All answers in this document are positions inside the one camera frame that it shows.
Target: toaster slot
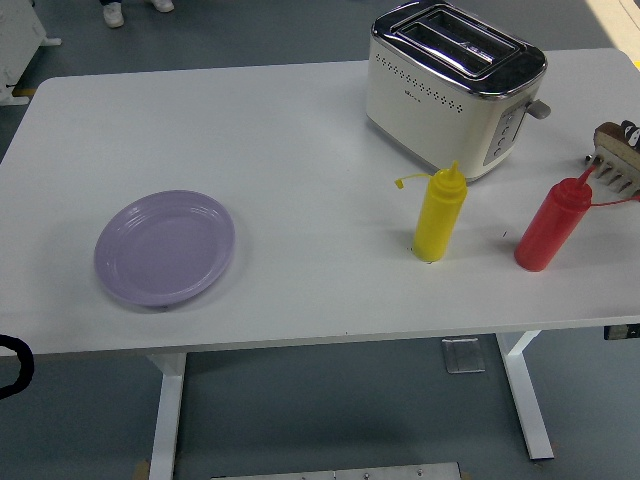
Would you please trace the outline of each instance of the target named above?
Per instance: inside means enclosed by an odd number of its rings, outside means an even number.
[[[507,37],[444,7],[412,19],[397,35],[473,77],[518,51],[517,44]]]

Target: gray floor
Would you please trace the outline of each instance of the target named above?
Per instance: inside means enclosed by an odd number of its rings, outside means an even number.
[[[38,0],[63,45],[42,48],[18,88],[54,76],[365,59],[372,21],[400,3],[175,0],[161,15],[124,2],[125,26],[109,30],[97,0]],[[546,50],[611,46],[579,0],[456,4]],[[0,109],[0,155],[27,108]],[[493,336],[481,337],[487,371],[456,376],[439,339],[193,354],[175,478],[437,462],[459,462],[474,480],[635,478],[638,342],[606,342],[599,328],[534,340],[527,358],[556,453],[542,462],[527,458]],[[15,371],[0,364],[0,384]],[[0,403],[0,480],[132,478],[151,454],[160,381],[145,358],[38,359],[32,386]]]

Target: toaster lever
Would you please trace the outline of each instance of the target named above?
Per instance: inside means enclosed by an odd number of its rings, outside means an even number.
[[[527,105],[527,113],[533,118],[542,120],[543,118],[547,118],[549,116],[549,114],[551,113],[551,108],[542,100],[534,100],[529,105]]]

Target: toaster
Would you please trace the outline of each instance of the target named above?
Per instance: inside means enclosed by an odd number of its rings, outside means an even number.
[[[371,28],[367,116],[436,169],[468,181],[511,153],[547,68],[536,47],[446,2],[416,1]]]

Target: person's feet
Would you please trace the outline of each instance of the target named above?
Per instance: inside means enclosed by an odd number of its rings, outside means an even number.
[[[145,0],[145,2],[152,3],[156,10],[162,13],[167,13],[174,9],[171,0]]]
[[[102,8],[102,15],[109,28],[118,28],[124,25],[122,6],[118,2],[105,5]]]

